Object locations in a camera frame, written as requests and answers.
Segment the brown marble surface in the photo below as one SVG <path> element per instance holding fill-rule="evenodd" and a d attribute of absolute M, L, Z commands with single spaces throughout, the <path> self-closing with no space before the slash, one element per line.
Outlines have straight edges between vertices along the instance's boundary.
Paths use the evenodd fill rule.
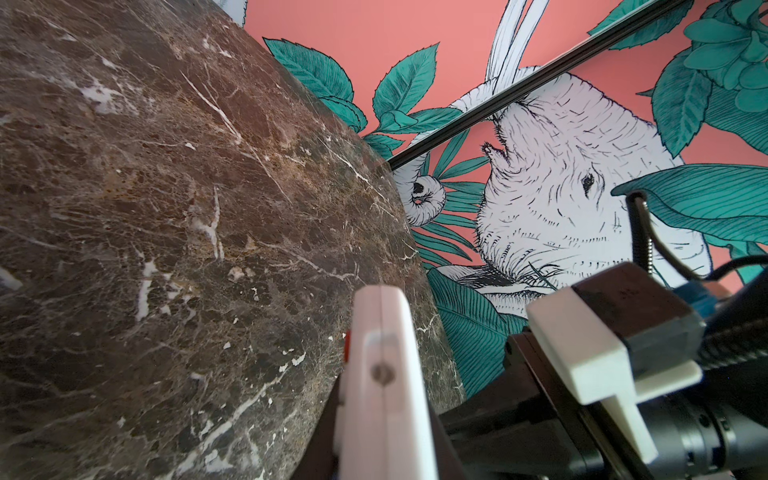
<path fill-rule="evenodd" d="M 0 3 L 0 478 L 288 478 L 353 292 L 462 391 L 381 160 L 208 0 Z"/>

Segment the black metal rod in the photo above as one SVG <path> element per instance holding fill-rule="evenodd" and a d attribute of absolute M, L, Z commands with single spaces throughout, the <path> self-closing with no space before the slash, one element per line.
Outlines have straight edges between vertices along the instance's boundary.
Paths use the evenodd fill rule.
<path fill-rule="evenodd" d="M 535 73 L 514 83 L 511 87 L 499 92 L 486 102 L 427 135 L 419 143 L 411 145 L 397 155 L 394 155 L 389 159 L 390 168 L 397 170 L 411 160 L 450 140 L 455 135 L 462 133 L 467 128 L 485 120 L 507 105 L 520 101 L 525 95 L 528 95 L 536 88 L 541 87 L 566 71 L 570 71 L 572 68 L 601 53 L 606 48 L 615 45 L 621 39 L 666 15 L 685 2 L 687 0 L 655 0 L 654 2 L 648 2 L 632 15 L 608 26 L 606 29 L 560 55 L 555 60 L 547 63 Z"/>

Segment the red button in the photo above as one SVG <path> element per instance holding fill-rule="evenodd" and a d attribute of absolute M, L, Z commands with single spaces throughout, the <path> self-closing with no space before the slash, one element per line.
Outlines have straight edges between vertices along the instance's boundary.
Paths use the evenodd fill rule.
<path fill-rule="evenodd" d="M 346 337 L 344 338 L 344 363 L 349 361 L 349 339 L 352 338 L 352 333 L 347 330 Z"/>

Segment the teal leaf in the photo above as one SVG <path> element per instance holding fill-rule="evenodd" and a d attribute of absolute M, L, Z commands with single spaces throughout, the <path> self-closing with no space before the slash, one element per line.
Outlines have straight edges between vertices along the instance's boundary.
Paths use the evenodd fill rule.
<path fill-rule="evenodd" d="M 749 26 L 750 16 L 763 4 L 763 0 L 741 0 L 730 7 L 733 19 L 741 25 Z"/>
<path fill-rule="evenodd" d="M 331 111 L 341 118 L 345 124 L 349 125 L 355 133 L 359 133 L 366 127 L 368 120 L 366 114 L 362 112 L 357 105 L 351 101 L 346 101 L 338 97 L 322 97 L 320 100 L 331 109 Z"/>
<path fill-rule="evenodd" d="M 704 121 L 742 137 L 752 148 L 768 154 L 768 113 L 748 113 L 733 108 L 736 95 L 735 91 L 714 87 Z"/>
<path fill-rule="evenodd" d="M 760 35 L 756 31 L 752 30 L 752 38 L 750 44 L 741 52 L 741 58 L 749 63 L 757 61 L 763 61 L 768 57 L 768 46 L 763 45 L 760 41 Z"/>
<path fill-rule="evenodd" d="M 444 208 L 449 212 L 462 212 L 464 214 L 476 214 L 480 211 L 480 207 L 477 205 L 458 200 L 447 200 Z"/>
<path fill-rule="evenodd" d="M 768 110 L 768 88 L 749 90 L 736 94 L 736 107 L 745 112 L 761 113 Z"/>
<path fill-rule="evenodd" d="M 726 41 L 724 43 L 709 43 L 693 50 L 685 59 L 685 66 L 696 70 L 716 70 L 728 65 L 750 43 L 748 38 Z"/>
<path fill-rule="evenodd" d="M 408 127 L 409 125 L 413 125 L 418 122 L 418 120 L 415 118 L 410 118 L 408 115 L 397 110 L 386 112 L 384 115 L 382 115 L 379 121 L 381 124 L 379 125 L 379 128 L 376 129 L 376 131 L 382 131 L 388 134 L 402 133 L 402 129 L 404 127 Z"/>
<path fill-rule="evenodd" d="M 425 131 L 437 130 L 461 114 L 461 110 L 451 107 L 419 110 L 409 114 L 409 117 L 417 120 L 418 123 L 406 125 L 397 133 L 420 134 Z"/>
<path fill-rule="evenodd" d="M 522 333 L 523 329 L 526 326 L 528 326 L 528 320 L 521 316 L 517 316 L 512 313 L 499 313 L 498 315 L 507 324 L 507 330 L 509 331 L 509 335 Z"/>
<path fill-rule="evenodd" d="M 760 245 L 754 242 L 740 242 L 740 241 L 732 241 L 732 240 L 722 240 L 717 237 L 713 237 L 711 235 L 704 235 L 704 239 L 707 241 L 709 245 L 714 245 L 715 247 L 725 247 L 730 252 L 730 258 L 731 260 L 741 257 L 747 257 L 749 255 L 765 255 L 766 251 L 760 248 Z M 749 282 L 754 280 L 754 278 L 763 271 L 763 266 L 761 265 L 750 265 L 750 266 L 744 266 L 742 268 L 739 268 L 737 270 L 737 273 L 739 275 L 739 278 L 741 279 L 741 283 L 744 285 L 747 285 Z"/>
<path fill-rule="evenodd" d="M 677 27 L 688 11 L 694 6 L 694 0 L 688 0 L 675 9 L 671 10 L 661 18 L 657 18 L 650 24 L 644 26 L 635 33 L 629 34 L 624 39 L 618 41 L 610 50 L 621 50 L 623 48 L 632 48 L 639 45 L 645 45 L 651 41 L 657 40 L 661 35 L 667 34 Z"/>
<path fill-rule="evenodd" d="M 723 88 L 727 90 L 733 90 L 739 84 L 741 74 L 745 68 L 750 64 L 746 63 L 741 58 L 737 58 L 733 61 L 730 67 L 727 69 L 727 73 L 723 76 Z"/>
<path fill-rule="evenodd" d="M 768 243 L 768 167 L 683 165 L 615 187 L 642 190 L 662 222 L 733 241 Z"/>
<path fill-rule="evenodd" d="M 478 227 L 477 222 L 468 218 L 460 217 L 459 215 L 438 214 L 432 221 L 434 223 L 441 223 L 443 225 L 453 225 L 454 227 L 466 227 L 476 229 Z"/>
<path fill-rule="evenodd" d="M 602 22 L 598 23 L 597 27 L 592 28 L 588 32 L 589 35 L 597 35 L 602 30 L 610 27 L 616 21 L 621 20 L 623 17 L 634 12 L 644 4 L 648 3 L 649 1 L 650 0 L 622 0 L 621 3 L 616 8 L 611 10 L 611 13 L 609 13 L 608 16 L 603 19 Z"/>
<path fill-rule="evenodd" d="M 439 252 L 453 253 L 454 255 L 459 255 L 460 257 L 464 257 L 465 259 L 470 260 L 469 255 L 464 253 L 464 250 L 458 248 L 453 243 L 446 242 L 445 240 L 441 240 L 439 238 L 428 237 L 423 233 L 419 233 L 415 230 L 411 230 L 411 233 L 413 234 L 413 240 L 415 240 L 416 243 L 422 247 L 431 248 L 432 250 L 437 250 Z"/>
<path fill-rule="evenodd" d="M 482 194 L 467 194 L 466 192 L 446 192 L 445 198 L 448 201 L 463 202 L 469 205 L 479 205 L 482 202 Z"/>
<path fill-rule="evenodd" d="M 715 18 L 697 20 L 685 28 L 685 36 L 702 43 L 724 43 L 750 36 L 750 31 L 739 25 L 721 22 Z"/>
<path fill-rule="evenodd" d="M 447 261 L 445 258 L 443 258 L 442 256 L 438 255 L 437 253 L 431 250 L 427 250 L 426 248 L 419 248 L 419 247 L 417 247 L 416 249 L 419 251 L 419 256 L 424 260 L 427 260 L 439 266 L 451 264 L 451 262 Z"/>
<path fill-rule="evenodd" d="M 519 333 L 525 319 L 502 317 L 491 302 L 437 269 L 427 273 L 445 335 L 453 351 L 467 397 L 471 397 L 504 371 L 504 344 Z"/>
<path fill-rule="evenodd" d="M 388 111 L 411 111 L 435 81 L 437 45 L 419 50 L 397 63 L 376 87 L 373 110 L 377 118 Z"/>
<path fill-rule="evenodd" d="M 444 178 L 461 177 L 464 174 L 468 174 L 477 170 L 487 163 L 488 157 L 477 157 L 472 158 L 471 160 L 464 160 L 463 162 L 456 164 L 443 172 L 443 174 L 440 176 L 440 179 L 442 180 Z"/>
<path fill-rule="evenodd" d="M 362 139 L 384 159 L 390 158 L 392 151 L 403 144 L 402 140 L 397 140 L 389 135 L 368 134 Z"/>
<path fill-rule="evenodd" d="M 265 38 L 275 59 L 317 97 L 337 97 L 352 101 L 352 82 L 336 60 L 314 48 L 291 41 Z"/>
<path fill-rule="evenodd" d="M 451 240 L 454 240 L 456 242 L 459 242 L 461 245 L 466 246 L 470 250 L 477 251 L 475 249 L 475 245 L 472 244 L 469 240 L 465 239 L 455 231 L 451 230 L 450 228 L 446 228 L 442 225 L 439 225 L 437 223 L 431 222 L 427 223 L 426 225 L 422 225 L 422 228 L 428 232 L 430 232 L 433 235 L 438 235 L 440 237 L 449 238 Z"/>
<path fill-rule="evenodd" d="M 462 145 L 464 144 L 464 140 L 467 139 L 467 135 L 469 135 L 469 129 L 464 130 L 462 133 L 456 135 L 451 139 L 450 142 L 448 142 L 448 146 L 445 147 L 445 150 L 442 152 L 442 155 L 440 155 L 440 160 L 437 162 L 437 166 L 435 167 L 435 171 L 432 172 L 432 175 L 436 178 L 440 178 L 442 175 L 442 172 L 445 171 L 446 168 L 451 164 L 453 159 L 456 157 L 456 154 L 459 150 L 461 150 Z"/>
<path fill-rule="evenodd" d="M 752 90 L 768 87 L 768 65 L 756 63 L 744 68 L 739 76 L 739 82 L 742 87 Z"/>
<path fill-rule="evenodd" d="M 422 164 L 422 169 L 419 172 L 420 177 L 425 177 L 429 175 L 429 163 L 432 161 L 432 152 L 427 152 L 427 158 L 424 160 L 424 163 Z"/>
<path fill-rule="evenodd" d="M 453 190 L 464 192 L 465 194 L 483 195 L 485 184 L 480 182 L 451 182 L 446 181 L 443 185 Z"/>
<path fill-rule="evenodd" d="M 677 54 L 661 72 L 650 103 L 661 143 L 673 157 L 699 133 L 712 92 L 712 81 L 685 68 L 689 50 Z"/>

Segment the elephant eye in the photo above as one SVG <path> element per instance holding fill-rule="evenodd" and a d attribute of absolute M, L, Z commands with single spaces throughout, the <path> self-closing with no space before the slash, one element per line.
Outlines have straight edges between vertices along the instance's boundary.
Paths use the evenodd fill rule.
<path fill-rule="evenodd" d="M 584 187 L 584 196 L 586 198 L 589 198 L 589 189 L 592 188 L 592 185 L 594 185 L 594 177 L 592 174 L 581 179 L 581 186 Z"/>

